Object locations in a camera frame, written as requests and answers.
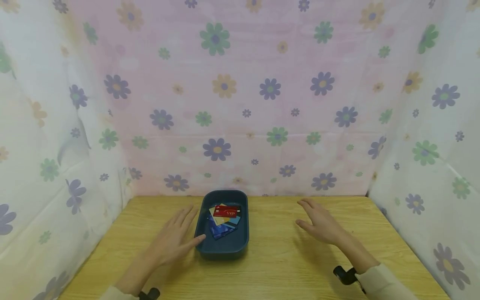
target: flower print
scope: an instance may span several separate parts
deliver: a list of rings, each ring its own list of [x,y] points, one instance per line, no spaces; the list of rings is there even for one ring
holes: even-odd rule
[[[427,140],[423,141],[422,144],[417,142],[415,146],[416,147],[412,149],[413,154],[415,154],[413,159],[415,161],[420,161],[422,166],[425,166],[427,163],[433,165],[435,163],[435,159],[440,157],[438,152],[435,151],[437,150],[437,145],[430,144],[430,142]]]
[[[389,54],[390,54],[390,47],[389,46],[383,46],[382,48],[380,48],[380,50],[378,50],[378,56],[380,58],[384,59]]]
[[[281,41],[280,43],[278,43],[278,45],[276,46],[276,49],[279,53],[283,54],[285,52],[288,51],[288,44],[286,41]]]
[[[225,75],[218,75],[217,80],[212,81],[213,84],[213,92],[218,94],[220,98],[227,97],[230,99],[232,94],[237,92],[235,86],[237,82],[232,80],[229,74]]]
[[[463,138],[464,138],[464,137],[465,137],[465,136],[463,135],[463,131],[457,131],[456,134],[455,134],[455,140],[456,140],[457,142],[463,141]]]
[[[70,132],[70,134],[72,135],[72,137],[74,138],[79,138],[80,137],[80,129],[78,128],[73,128],[72,131]]]
[[[453,185],[453,193],[456,195],[458,199],[462,198],[465,200],[467,195],[470,195],[469,183],[465,180],[465,178],[458,178],[455,177],[455,181],[452,182]]]
[[[281,84],[276,83],[275,78],[272,80],[267,78],[264,84],[260,84],[260,95],[264,96],[265,100],[268,98],[275,100],[275,96],[280,95],[281,86]]]
[[[423,54],[427,48],[432,48],[435,46],[435,39],[438,37],[438,31],[435,31],[435,25],[430,24],[427,26],[425,31],[421,36],[419,42],[418,53]]]
[[[316,145],[318,142],[320,142],[321,137],[322,136],[318,132],[312,132],[307,135],[307,144]]]
[[[315,27],[315,32],[313,38],[317,39],[317,43],[326,44],[332,38],[333,27],[330,26],[330,22],[320,22],[320,25]]]
[[[262,8],[262,0],[247,0],[245,7],[248,8],[250,12],[257,13]]]
[[[190,188],[187,184],[188,180],[182,179],[180,175],[168,175],[168,178],[163,179],[167,184],[165,185],[168,188],[172,188],[174,192],[178,190],[184,192],[186,189]]]
[[[380,155],[380,151],[384,148],[384,143],[386,142],[387,138],[385,136],[380,137],[378,142],[373,142],[370,147],[371,149],[368,150],[368,154],[372,156],[372,159],[376,159],[377,156]]]
[[[300,110],[298,108],[294,108],[292,109],[292,111],[290,112],[290,114],[293,116],[293,117],[296,117],[300,114]]]
[[[13,230],[13,226],[9,223],[17,217],[16,212],[8,212],[8,204],[0,205],[0,235],[7,235]]]
[[[437,87],[435,89],[435,94],[432,96],[433,107],[439,106],[440,109],[445,109],[445,107],[455,105],[455,100],[460,98],[460,93],[456,93],[458,87],[456,85],[449,86],[444,84],[442,88]]]
[[[127,98],[127,94],[130,94],[130,89],[127,88],[128,82],[126,80],[122,80],[120,76],[114,75],[107,75],[107,80],[103,81],[107,86],[107,92],[109,94],[113,94],[115,99],[122,97],[123,99]]]
[[[422,82],[423,78],[420,77],[418,72],[408,72],[407,79],[403,84],[402,92],[405,91],[407,94],[410,94],[412,91],[418,91]]]
[[[108,174],[107,173],[103,173],[102,175],[100,175],[100,181],[106,181],[108,180]]]
[[[168,115],[163,109],[160,112],[155,109],[153,114],[150,114],[150,118],[153,120],[152,125],[158,126],[160,130],[170,130],[170,126],[173,126],[172,115]]]
[[[132,143],[138,149],[146,149],[149,146],[148,145],[148,140],[145,139],[142,136],[134,136],[133,140],[132,140]]]
[[[310,87],[311,91],[315,91],[315,96],[320,95],[322,93],[323,96],[327,94],[327,91],[331,91],[333,89],[332,83],[335,82],[335,77],[330,77],[332,74],[330,72],[318,73],[318,78],[313,77],[312,83],[313,85]]]
[[[87,96],[85,96],[84,89],[78,88],[76,84],[72,85],[70,88],[70,99],[73,102],[73,106],[75,106],[77,109],[80,108],[80,106],[86,107],[87,106]]]
[[[45,158],[43,163],[40,164],[40,168],[42,169],[40,176],[43,177],[43,181],[53,181],[55,177],[60,175],[58,171],[59,166],[57,166],[57,163],[53,159]]]
[[[463,273],[465,267],[456,258],[453,258],[450,247],[443,247],[441,243],[437,244],[437,249],[433,250],[433,254],[438,259],[437,268],[444,273],[446,281],[453,285],[455,281],[459,289],[464,290],[465,284],[470,284],[470,278]]]
[[[378,119],[382,124],[387,124],[390,118],[392,117],[393,109],[387,109],[385,112],[380,114]]]
[[[102,132],[102,138],[98,140],[100,144],[102,144],[103,149],[108,149],[110,150],[111,148],[115,147],[118,142],[118,137],[117,137],[117,132],[116,131],[110,131],[109,128],[105,129],[104,132]]]
[[[85,22],[84,23],[84,32],[85,32],[85,35],[87,37],[88,42],[91,45],[96,45],[98,37],[96,36],[95,28],[90,26],[90,24],[88,22]]]
[[[68,186],[68,193],[70,194],[70,198],[67,200],[67,207],[72,208],[72,215],[75,215],[77,212],[80,211],[80,203],[82,199],[80,198],[81,195],[85,194],[87,189],[84,187],[80,188],[80,180],[75,179],[71,183],[68,180],[65,180]]]
[[[310,1],[308,0],[300,0],[299,1],[299,9],[301,12],[306,12],[307,9],[309,8]]]
[[[139,31],[144,24],[142,11],[133,2],[125,3],[122,1],[121,8],[117,8],[117,14],[120,17],[120,23],[125,25],[130,31],[133,29]]]
[[[382,2],[376,5],[370,3],[367,8],[361,11],[361,18],[359,23],[363,25],[364,30],[375,30],[377,26],[382,22],[384,13],[384,4]]]
[[[285,165],[285,167],[283,168],[280,168],[280,172],[279,174],[282,175],[283,177],[290,177],[292,176],[293,174],[295,174],[295,170],[297,168],[295,168],[293,165]]]
[[[319,177],[314,177],[312,183],[312,187],[316,188],[317,191],[319,190],[328,190],[328,188],[335,187],[334,182],[336,182],[336,177],[333,177],[333,173],[330,172],[327,174],[322,173]]]
[[[17,0],[6,0],[0,1],[0,7],[2,7],[6,13],[18,13],[20,5],[17,3]]]
[[[158,51],[158,56],[160,56],[163,60],[168,60],[170,58],[170,51],[167,48],[160,48]]]
[[[282,142],[287,141],[288,131],[285,131],[285,128],[283,127],[274,127],[272,131],[267,132],[267,135],[267,142],[271,143],[272,146],[281,146]]]
[[[188,5],[188,8],[195,8],[197,0],[185,0],[185,5]]]
[[[61,0],[53,0],[53,6],[59,13],[67,13],[68,8],[67,4],[63,3]]]
[[[206,26],[207,31],[201,31],[200,37],[204,39],[202,42],[202,48],[208,49],[208,53],[214,56],[217,52],[219,55],[224,55],[225,50],[230,48],[230,42],[227,41],[230,37],[230,33],[227,30],[223,30],[221,23],[213,24],[208,23]]]
[[[212,161],[217,161],[220,158],[221,161],[225,161],[225,156],[230,156],[230,144],[225,143],[225,140],[219,138],[217,141],[209,139],[208,144],[204,144],[205,156],[211,156]]]
[[[252,111],[249,109],[244,109],[243,112],[241,113],[244,117],[249,118],[252,115]]]

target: beige sleeve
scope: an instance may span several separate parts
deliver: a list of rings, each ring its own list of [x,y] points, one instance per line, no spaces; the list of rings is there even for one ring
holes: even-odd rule
[[[125,295],[116,287],[109,287],[105,294],[100,297],[100,300],[138,300],[138,298],[132,295]]]
[[[370,300],[418,300],[384,264],[356,277]]]

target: wooden table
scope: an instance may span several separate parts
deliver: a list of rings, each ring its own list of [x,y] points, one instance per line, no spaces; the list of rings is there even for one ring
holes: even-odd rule
[[[251,197],[250,242],[237,261],[204,261],[194,250],[172,266],[168,277],[158,270],[145,286],[158,287],[160,299],[175,300],[358,300],[359,287],[344,286],[332,274],[351,265],[332,246],[317,242],[294,223],[306,218],[301,197]],[[447,300],[443,290],[366,197],[317,197],[337,220],[410,288],[419,299]],[[136,197],[101,240],[60,300],[96,300],[145,248],[172,213],[202,197]],[[190,228],[193,236],[196,220]]]

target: purple flower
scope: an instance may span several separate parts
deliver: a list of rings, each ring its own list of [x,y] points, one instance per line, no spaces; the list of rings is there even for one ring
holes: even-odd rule
[[[284,168],[280,168],[280,175],[283,175],[283,177],[290,177],[292,176],[293,174],[295,174],[295,170],[297,168],[293,167],[293,165],[285,165]]]
[[[336,118],[335,118],[335,123],[338,123],[339,127],[348,127],[350,126],[350,123],[355,123],[357,120],[355,117],[358,115],[355,111],[355,107],[352,106],[350,109],[348,107],[343,107],[342,111],[337,111],[336,112]]]
[[[251,115],[252,115],[252,112],[249,110],[249,109],[245,109],[243,112],[242,112],[242,115],[246,118],[249,118]]]
[[[158,126],[160,130],[170,130],[170,126],[173,126],[172,115],[168,115],[163,109],[160,112],[155,109],[153,114],[150,115],[150,118],[153,120],[152,125]]]
[[[68,183],[68,180],[65,180],[68,186],[68,193],[70,194],[70,198],[67,200],[67,207],[72,208],[72,215],[75,215],[77,211],[80,211],[80,203],[82,199],[80,198],[81,195],[85,194],[87,191],[86,188],[79,188],[80,180],[75,179],[71,183]]]
[[[142,172],[140,170],[137,170],[136,168],[128,168],[128,170],[130,171],[130,176],[132,179],[139,180],[143,177]]]
[[[8,212],[8,204],[0,205],[0,235],[7,235],[13,230],[13,226],[8,224],[15,220],[17,213]]]
[[[72,85],[70,87],[70,99],[73,102],[73,106],[75,106],[77,109],[80,108],[80,106],[87,106],[87,96],[85,96],[84,89],[78,88],[76,84]]]
[[[384,143],[386,142],[387,138],[382,136],[377,142],[373,142],[370,147],[371,149],[368,150],[368,154],[372,156],[372,159],[376,159],[377,156],[380,155],[380,151],[384,148]]]
[[[440,105],[440,109],[445,109],[445,107],[455,105],[455,100],[460,97],[460,93],[455,91],[458,89],[456,85],[450,87],[448,84],[444,84],[442,88],[437,87],[435,89],[435,94],[432,96],[433,107]]]
[[[113,94],[115,99],[122,97],[123,99],[127,98],[127,94],[130,94],[130,89],[127,88],[128,82],[122,80],[120,76],[114,75],[107,75],[107,80],[103,81],[107,86],[107,92],[109,94]]]
[[[332,172],[328,173],[328,175],[322,173],[319,177],[313,178],[312,187],[316,188],[317,191],[322,189],[326,191],[328,188],[335,187],[334,182],[336,182],[336,177],[333,177]]]
[[[272,100],[275,100],[275,95],[280,95],[280,87],[282,85],[276,83],[276,79],[265,79],[264,84],[260,84],[260,95],[264,96],[264,99],[267,100],[268,98],[271,98]]]
[[[53,277],[45,287],[45,291],[39,293],[33,300],[52,300],[56,299],[68,282],[67,272],[62,272],[59,278]]]
[[[178,190],[184,192],[185,189],[190,188],[187,184],[188,180],[182,179],[180,175],[175,175],[175,177],[173,177],[169,174],[168,178],[164,178],[163,180],[167,183],[166,187],[172,188],[174,192],[178,192]]]
[[[408,197],[405,198],[405,201],[407,202],[407,207],[412,209],[413,213],[417,213],[418,215],[421,215],[422,211],[425,210],[425,207],[423,207],[423,199],[420,198],[420,195],[412,195],[408,194]]]
[[[333,89],[332,83],[335,82],[334,77],[330,77],[332,74],[330,72],[318,73],[318,78],[313,77],[312,83],[313,85],[310,87],[311,91],[315,91],[315,96],[320,95],[322,93],[323,96],[327,94],[327,91],[331,91]]]
[[[463,131],[457,131],[455,134],[455,139],[457,142],[463,141],[463,138],[465,136],[463,135]]]
[[[310,1],[308,0],[300,0],[299,1],[299,8],[301,12],[306,12],[308,9],[308,5],[310,4]]]
[[[208,144],[204,144],[205,156],[211,156],[212,161],[216,161],[220,158],[221,161],[225,161],[225,156],[229,156],[232,153],[230,152],[230,144],[225,143],[224,139],[219,138],[218,141],[214,139],[209,139]]]
[[[296,117],[300,114],[300,110],[298,108],[294,108],[292,109],[292,111],[290,112],[290,114],[293,116],[293,117]]]

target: yellow flower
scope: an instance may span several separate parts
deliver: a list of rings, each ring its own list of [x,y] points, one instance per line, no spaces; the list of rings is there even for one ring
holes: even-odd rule
[[[5,147],[0,147],[0,164],[2,160],[7,160],[8,158],[8,151]]]
[[[173,92],[177,95],[183,94],[183,87],[181,87],[179,84],[173,85]]]
[[[17,3],[17,0],[0,0],[0,7],[2,7],[6,13],[18,13],[20,5]]]
[[[278,52],[280,53],[285,53],[287,50],[288,50],[288,44],[286,41],[281,41],[280,43],[278,43],[278,45],[276,46],[276,49]]]
[[[360,24],[363,24],[363,29],[372,29],[377,28],[377,25],[382,22],[382,17],[385,13],[384,4],[378,3],[377,5],[370,3],[368,8],[365,8],[361,11]]]
[[[373,91],[376,93],[380,92],[383,89],[384,89],[384,83],[382,82],[379,82],[373,86]]]
[[[127,26],[128,30],[130,31],[132,31],[132,29],[139,31],[144,24],[142,11],[131,2],[122,2],[121,8],[117,8],[117,13],[120,16],[120,23]]]
[[[220,98],[227,97],[231,98],[232,94],[237,92],[235,86],[237,82],[230,78],[230,75],[225,74],[224,76],[218,75],[217,80],[212,81],[213,92],[218,94]]]
[[[408,72],[407,79],[403,84],[402,91],[405,91],[407,94],[410,94],[413,91],[418,91],[420,84],[423,81],[423,78],[419,77],[419,73]]]
[[[250,9],[250,12],[258,12],[262,8],[262,0],[247,0],[245,7]]]

